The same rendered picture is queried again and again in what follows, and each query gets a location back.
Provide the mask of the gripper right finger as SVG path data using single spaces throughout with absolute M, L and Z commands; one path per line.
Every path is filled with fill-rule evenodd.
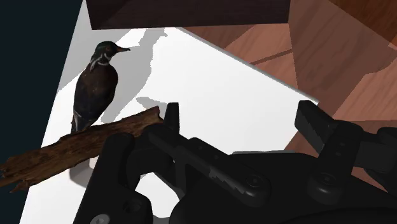
M 360 167 L 397 199 L 397 127 L 374 134 L 336 120 L 310 100 L 298 103 L 295 127 L 319 154 L 307 183 L 308 194 L 322 204 L 336 204 L 347 190 L 351 172 Z

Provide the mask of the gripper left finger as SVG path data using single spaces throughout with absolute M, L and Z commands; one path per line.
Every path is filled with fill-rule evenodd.
M 150 200 L 136 192 L 140 176 L 157 172 L 188 193 L 190 166 L 249 207 L 261 207 L 271 195 L 270 181 L 199 138 L 179 133 L 179 104 L 167 105 L 162 123 L 139 137 L 122 132 L 102 147 L 73 224 L 153 224 Z

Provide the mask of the dark bird figure on branch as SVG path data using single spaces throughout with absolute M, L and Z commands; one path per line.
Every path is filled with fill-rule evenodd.
M 87 186 L 90 159 L 100 155 L 108 135 L 125 131 L 140 136 L 146 126 L 163 122 L 159 109 L 151 108 L 118 122 L 96 125 L 113 101 L 118 84 L 118 73 L 110 61 L 124 51 L 112 41 L 96 46 L 76 82 L 70 133 L 44 148 L 7 159 L 0 165 L 0 187 L 15 183 L 12 192 L 27 190 L 64 171 L 75 183 Z

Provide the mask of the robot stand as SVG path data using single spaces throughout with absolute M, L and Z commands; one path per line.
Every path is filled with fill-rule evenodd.
M 85 0 L 93 30 L 285 24 L 291 0 Z

